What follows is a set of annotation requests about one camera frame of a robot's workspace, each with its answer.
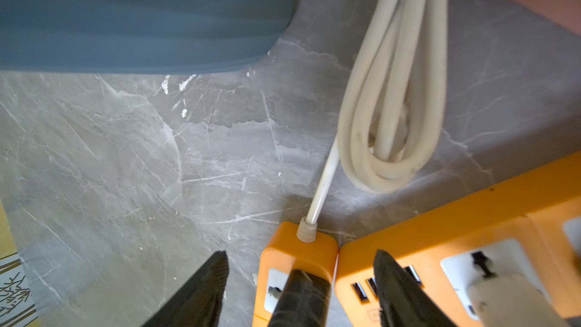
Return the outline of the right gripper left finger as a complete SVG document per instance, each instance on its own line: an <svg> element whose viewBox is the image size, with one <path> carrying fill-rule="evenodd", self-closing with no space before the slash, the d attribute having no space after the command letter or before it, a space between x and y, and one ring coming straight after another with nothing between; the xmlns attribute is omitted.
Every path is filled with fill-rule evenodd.
<svg viewBox="0 0 581 327"><path fill-rule="evenodd" d="M227 253L213 253L143 326L219 325L228 274Z"/></svg>

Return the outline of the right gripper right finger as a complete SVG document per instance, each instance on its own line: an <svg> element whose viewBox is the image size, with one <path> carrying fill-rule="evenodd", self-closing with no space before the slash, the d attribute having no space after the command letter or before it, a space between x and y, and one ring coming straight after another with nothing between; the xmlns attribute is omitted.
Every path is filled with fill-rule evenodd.
<svg viewBox="0 0 581 327"><path fill-rule="evenodd" d="M455 325L387 251L377 251L373 267L381 325Z"/></svg>

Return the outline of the black plug adapter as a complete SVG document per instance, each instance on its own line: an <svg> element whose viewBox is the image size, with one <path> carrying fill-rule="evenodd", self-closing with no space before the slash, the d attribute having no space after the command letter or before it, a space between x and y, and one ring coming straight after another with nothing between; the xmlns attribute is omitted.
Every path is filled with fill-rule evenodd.
<svg viewBox="0 0 581 327"><path fill-rule="evenodd" d="M324 327L331 298L329 281L293 269L268 327Z"/></svg>

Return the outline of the small white plug adapter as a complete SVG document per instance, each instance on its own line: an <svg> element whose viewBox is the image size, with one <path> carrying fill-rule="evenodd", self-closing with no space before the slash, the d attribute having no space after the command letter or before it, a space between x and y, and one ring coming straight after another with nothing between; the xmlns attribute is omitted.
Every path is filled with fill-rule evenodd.
<svg viewBox="0 0 581 327"><path fill-rule="evenodd" d="M521 275L497 276L467 288L470 303L485 326L567 326L544 295Z"/></svg>

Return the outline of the orange power strip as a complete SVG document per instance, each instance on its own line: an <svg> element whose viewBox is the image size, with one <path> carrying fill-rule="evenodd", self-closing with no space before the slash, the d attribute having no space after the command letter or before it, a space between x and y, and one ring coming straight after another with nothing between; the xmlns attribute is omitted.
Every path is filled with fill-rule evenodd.
<svg viewBox="0 0 581 327"><path fill-rule="evenodd" d="M565 319L580 315L580 155L554 161L340 249L335 293L354 326L377 326L373 261L387 251L459 326L479 325L467 289L492 272L525 276Z"/></svg>
<svg viewBox="0 0 581 327"><path fill-rule="evenodd" d="M260 257L253 326L266 326L272 317L278 292L282 291L292 270L300 269L327 282L334 278L338 244L333 237L317 232L312 243L297 237L299 226L283 222Z"/></svg>

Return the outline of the potted green plant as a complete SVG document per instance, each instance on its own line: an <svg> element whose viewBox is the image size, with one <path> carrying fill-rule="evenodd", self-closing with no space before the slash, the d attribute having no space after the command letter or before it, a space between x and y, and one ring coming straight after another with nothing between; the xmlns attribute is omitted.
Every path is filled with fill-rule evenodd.
<svg viewBox="0 0 581 327"><path fill-rule="evenodd" d="M1 67L89 74L211 74L252 64L297 0L1 0Z"/></svg>

